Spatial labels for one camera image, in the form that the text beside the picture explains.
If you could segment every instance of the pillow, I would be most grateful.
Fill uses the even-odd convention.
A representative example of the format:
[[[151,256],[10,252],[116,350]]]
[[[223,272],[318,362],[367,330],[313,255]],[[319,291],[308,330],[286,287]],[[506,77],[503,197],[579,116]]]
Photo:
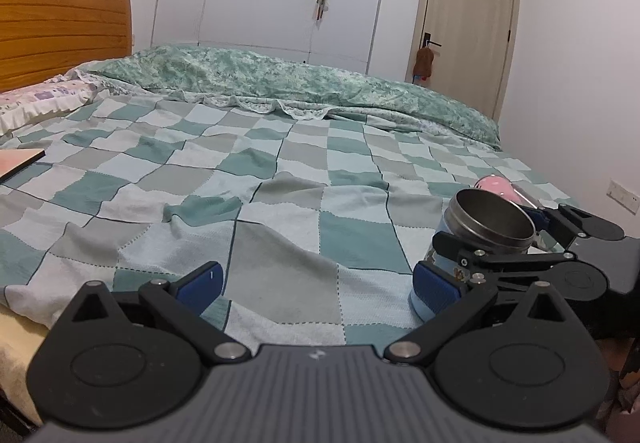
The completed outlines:
[[[47,81],[2,92],[0,136],[25,125],[68,114],[91,102],[96,92],[97,87],[81,80]]]

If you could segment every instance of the bedsheet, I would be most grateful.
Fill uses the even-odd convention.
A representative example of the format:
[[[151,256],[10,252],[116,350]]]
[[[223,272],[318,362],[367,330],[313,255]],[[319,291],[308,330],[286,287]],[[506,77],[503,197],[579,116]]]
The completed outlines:
[[[420,323],[411,271],[457,190],[500,172],[567,199],[476,141],[359,118],[103,91],[20,130],[3,148],[46,156],[0,185],[0,300],[50,327],[86,280],[132,290],[217,260],[225,288],[203,316],[252,350],[381,349]]]

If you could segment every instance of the metal cup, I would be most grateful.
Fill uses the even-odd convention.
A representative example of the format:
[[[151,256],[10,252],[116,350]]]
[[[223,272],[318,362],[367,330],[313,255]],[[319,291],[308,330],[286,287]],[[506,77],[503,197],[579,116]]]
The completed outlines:
[[[524,253],[532,245],[536,227],[522,209],[497,194],[480,188],[459,190],[449,201],[437,232],[449,232],[474,243],[491,246],[494,253]],[[429,254],[452,275],[456,261]]]

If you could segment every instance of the bed frame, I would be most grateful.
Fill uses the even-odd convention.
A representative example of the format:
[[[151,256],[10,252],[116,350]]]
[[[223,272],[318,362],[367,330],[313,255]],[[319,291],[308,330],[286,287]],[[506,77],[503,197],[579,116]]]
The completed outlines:
[[[130,0],[0,0],[0,92],[130,54]]]

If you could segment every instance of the floor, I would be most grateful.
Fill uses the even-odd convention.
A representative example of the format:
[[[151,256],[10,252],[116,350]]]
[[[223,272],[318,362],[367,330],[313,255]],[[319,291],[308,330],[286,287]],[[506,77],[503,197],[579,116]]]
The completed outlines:
[[[0,422],[0,443],[19,443],[20,441],[22,441],[20,436]]]

